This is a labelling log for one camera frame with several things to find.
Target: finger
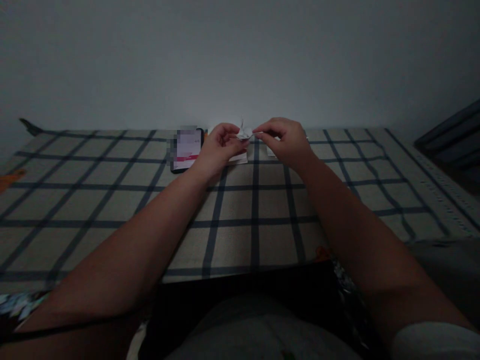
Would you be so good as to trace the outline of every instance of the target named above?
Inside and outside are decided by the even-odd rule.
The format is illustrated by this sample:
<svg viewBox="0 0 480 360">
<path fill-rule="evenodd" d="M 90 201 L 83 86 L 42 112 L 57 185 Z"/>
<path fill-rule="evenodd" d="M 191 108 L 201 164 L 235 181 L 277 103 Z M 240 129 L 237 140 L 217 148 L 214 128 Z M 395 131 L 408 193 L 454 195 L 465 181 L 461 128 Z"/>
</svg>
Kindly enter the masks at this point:
<svg viewBox="0 0 480 360">
<path fill-rule="evenodd" d="M 226 134 L 238 134 L 239 131 L 240 128 L 238 126 L 227 122 L 222 122 L 215 126 L 215 128 L 211 131 L 211 135 L 220 139 L 223 138 Z"/>
<path fill-rule="evenodd" d="M 267 131 L 266 134 L 270 135 L 272 138 L 282 138 L 282 134 L 275 131 Z"/>
<path fill-rule="evenodd" d="M 275 152 L 280 145 L 280 141 L 273 138 L 271 135 L 266 132 L 255 135 L 257 139 L 262 140 L 273 152 Z"/>
<path fill-rule="evenodd" d="M 228 143 L 225 144 L 225 147 L 222 147 L 222 149 L 230 159 L 237 153 L 240 153 L 241 151 L 246 149 L 249 144 L 250 142 L 248 140 L 240 141 L 236 139 L 231 139 Z"/>
<path fill-rule="evenodd" d="M 253 130 L 254 133 L 264 132 L 274 132 L 280 135 L 285 135 L 287 132 L 287 127 L 283 121 L 279 121 L 278 119 L 272 118 L 269 121 L 263 123 L 259 127 Z"/>
<path fill-rule="evenodd" d="M 236 138 L 237 138 L 237 134 L 228 133 L 223 136 L 223 141 L 227 143 L 230 139 L 236 139 Z"/>
</svg>

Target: phone screen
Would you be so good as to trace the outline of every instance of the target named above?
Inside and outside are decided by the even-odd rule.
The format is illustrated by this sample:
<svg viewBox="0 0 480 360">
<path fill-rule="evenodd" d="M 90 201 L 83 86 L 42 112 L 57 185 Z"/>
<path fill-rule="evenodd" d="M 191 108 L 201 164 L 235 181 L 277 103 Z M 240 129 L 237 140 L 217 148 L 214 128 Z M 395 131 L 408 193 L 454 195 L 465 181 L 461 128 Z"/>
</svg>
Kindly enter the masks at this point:
<svg viewBox="0 0 480 360">
<path fill-rule="evenodd" d="M 188 169 L 193 165 L 202 149 L 202 133 L 201 129 L 178 131 L 172 171 Z"/>
</svg>

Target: hand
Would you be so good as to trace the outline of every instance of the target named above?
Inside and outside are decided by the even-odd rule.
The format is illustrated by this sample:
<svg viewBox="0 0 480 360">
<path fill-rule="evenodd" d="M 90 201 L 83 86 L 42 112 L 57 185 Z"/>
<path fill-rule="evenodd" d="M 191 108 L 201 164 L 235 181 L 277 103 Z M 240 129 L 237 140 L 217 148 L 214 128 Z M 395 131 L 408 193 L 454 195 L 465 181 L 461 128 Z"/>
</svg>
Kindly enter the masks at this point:
<svg viewBox="0 0 480 360">
<path fill-rule="evenodd" d="M 263 132 L 255 136 L 261 139 L 282 163 L 300 176 L 300 172 L 305 170 L 312 160 L 318 159 L 310 148 L 304 128 L 299 122 L 284 117 L 273 117 L 253 132 Z"/>
<path fill-rule="evenodd" d="M 231 157 L 247 152 L 249 141 L 238 140 L 236 134 L 239 131 L 239 127 L 230 123 L 215 126 L 206 136 L 191 169 L 208 182 L 219 176 Z"/>
</svg>

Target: white wall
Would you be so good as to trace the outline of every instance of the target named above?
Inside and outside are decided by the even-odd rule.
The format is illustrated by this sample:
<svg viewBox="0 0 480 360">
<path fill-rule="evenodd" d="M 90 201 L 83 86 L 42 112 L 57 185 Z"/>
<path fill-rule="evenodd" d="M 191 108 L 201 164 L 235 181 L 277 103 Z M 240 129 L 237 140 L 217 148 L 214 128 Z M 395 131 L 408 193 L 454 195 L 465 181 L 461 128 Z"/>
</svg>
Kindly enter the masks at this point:
<svg viewBox="0 0 480 360">
<path fill-rule="evenodd" d="M 480 98 L 478 0 L 4 1 L 1 156 L 46 129 L 272 116 L 414 140 Z"/>
</svg>

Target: plaid tablecloth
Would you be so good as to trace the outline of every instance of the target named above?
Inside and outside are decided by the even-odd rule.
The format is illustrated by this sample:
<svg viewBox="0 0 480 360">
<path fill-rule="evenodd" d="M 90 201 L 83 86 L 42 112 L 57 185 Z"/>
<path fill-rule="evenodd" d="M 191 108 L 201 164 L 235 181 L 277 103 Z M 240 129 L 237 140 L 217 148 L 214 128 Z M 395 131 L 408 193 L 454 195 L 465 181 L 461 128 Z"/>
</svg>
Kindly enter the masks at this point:
<svg viewBox="0 0 480 360">
<path fill-rule="evenodd" d="M 478 203 L 386 129 L 307 130 L 313 151 L 405 242 L 479 237 Z M 52 288 L 176 176 L 170 133 L 45 131 L 3 173 L 0 294 Z M 328 246 L 296 173 L 258 140 L 209 188 L 164 282 L 311 262 Z"/>
</svg>

